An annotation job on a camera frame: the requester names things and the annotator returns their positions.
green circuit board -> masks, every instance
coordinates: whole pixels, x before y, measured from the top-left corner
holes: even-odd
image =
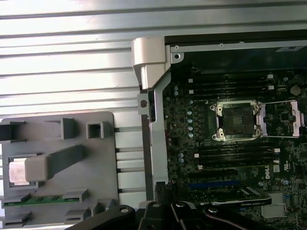
[[[11,207],[11,206],[62,204],[62,203],[71,203],[71,202],[79,202],[79,199],[78,198],[63,199],[62,196],[59,195],[28,197],[27,199],[21,202],[4,203],[3,206]]]
[[[299,138],[282,136],[291,136],[294,131],[295,117],[290,103],[286,101],[297,101],[298,110],[307,115],[307,72],[257,72],[256,75],[269,76],[265,79],[269,90],[255,95],[251,91],[250,95],[240,98],[236,98],[237,93],[214,97],[211,91],[218,86],[209,80],[203,80],[201,84],[194,86],[190,79],[195,73],[197,72],[193,70],[182,76],[173,72],[172,81],[164,90],[168,173],[170,183],[177,187],[178,198],[202,203],[263,198],[269,195],[272,197],[272,205],[275,206],[269,207],[273,208],[273,212],[263,205],[241,205],[235,209],[242,215],[274,225],[277,229],[296,229],[297,225],[304,229],[304,226],[307,226],[307,133],[302,125]],[[247,79],[249,76],[253,78],[254,73],[245,73],[245,76]],[[237,82],[239,83],[234,88],[237,87],[240,91],[240,77]],[[197,97],[195,92],[198,91],[195,89],[201,89],[202,85],[211,85],[212,89]],[[256,140],[229,142],[212,139],[217,124],[216,113],[210,106],[217,101],[240,100],[280,102],[266,106],[267,130],[269,135],[275,138],[261,137]],[[237,150],[240,146],[244,146],[242,152]],[[268,155],[267,160],[266,156],[257,158],[261,151],[258,150],[260,146],[274,151],[274,154]],[[230,148],[234,152],[227,152],[222,160],[215,161],[214,158],[220,154],[219,149],[222,148]],[[202,168],[195,161],[199,151],[211,154],[207,155]],[[242,154],[242,162],[237,161],[238,154]],[[257,190],[260,195],[247,190],[247,186]]]

pcie slot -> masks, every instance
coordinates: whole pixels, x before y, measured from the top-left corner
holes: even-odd
[[[198,171],[192,172],[188,175],[189,178],[193,179],[203,179],[208,177],[225,177],[225,176],[237,176],[238,171],[235,169],[225,169],[225,170],[211,170],[211,171]]]

circuit board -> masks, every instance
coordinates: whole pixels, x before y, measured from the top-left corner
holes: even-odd
[[[243,75],[251,79],[250,84],[242,80]],[[178,198],[205,203],[267,194],[272,197],[271,205],[240,205],[235,209],[277,229],[304,229],[307,134],[302,125],[300,137],[292,137],[295,116],[289,102],[296,101],[298,110],[306,115],[306,86],[304,70],[240,73],[238,77],[235,73],[207,77],[193,68],[184,76],[173,71],[172,81],[164,90],[164,116],[169,180],[178,188]],[[246,100],[268,103],[265,123],[271,137],[214,140],[217,115],[211,105]],[[241,120],[234,119],[228,129],[234,124],[240,125]],[[256,191],[251,193],[246,187]]]
[[[46,204],[61,204],[68,202],[79,202],[78,198],[70,198],[64,199],[59,195],[51,195],[51,196],[40,196],[40,197],[28,197],[27,199],[21,202],[9,202],[4,203],[4,207],[11,206],[27,206],[27,205],[46,205]]]

cpu socket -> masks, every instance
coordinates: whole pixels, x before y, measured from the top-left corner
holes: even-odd
[[[244,141],[260,138],[266,126],[263,122],[265,106],[252,101],[218,102],[210,106],[215,111],[217,141]]]

capacitor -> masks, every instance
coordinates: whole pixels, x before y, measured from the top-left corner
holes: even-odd
[[[283,185],[288,185],[289,184],[289,181],[285,180],[285,179],[282,179],[281,182],[282,182]]]
[[[302,92],[301,88],[298,87],[297,85],[292,86],[290,89],[290,93],[293,94],[294,96],[300,95],[301,92]]]

